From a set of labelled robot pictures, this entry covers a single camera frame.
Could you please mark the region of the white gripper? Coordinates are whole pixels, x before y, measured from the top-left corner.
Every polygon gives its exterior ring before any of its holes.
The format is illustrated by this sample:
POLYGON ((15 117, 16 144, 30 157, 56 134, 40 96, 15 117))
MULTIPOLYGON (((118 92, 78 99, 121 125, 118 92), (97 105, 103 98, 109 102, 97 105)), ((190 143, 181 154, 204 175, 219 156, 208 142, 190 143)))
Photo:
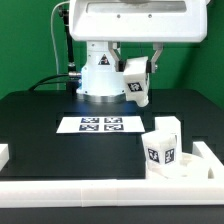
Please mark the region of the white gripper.
POLYGON ((70 0, 69 29, 75 40, 109 41, 117 72, 125 67, 119 42, 159 42, 153 44, 146 66, 148 73, 155 73, 162 42, 200 42, 206 37, 207 4, 207 0, 70 0))

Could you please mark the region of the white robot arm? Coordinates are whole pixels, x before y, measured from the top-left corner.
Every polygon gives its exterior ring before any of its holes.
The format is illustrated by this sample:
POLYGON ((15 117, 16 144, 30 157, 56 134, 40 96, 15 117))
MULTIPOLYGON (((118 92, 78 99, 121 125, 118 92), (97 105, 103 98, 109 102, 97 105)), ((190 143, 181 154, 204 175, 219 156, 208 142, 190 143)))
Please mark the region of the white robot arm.
POLYGON ((149 75, 165 43, 200 42, 210 0, 70 0, 69 32, 87 43, 80 98, 148 104, 149 75), (120 42, 149 42, 152 57, 122 60, 120 42))

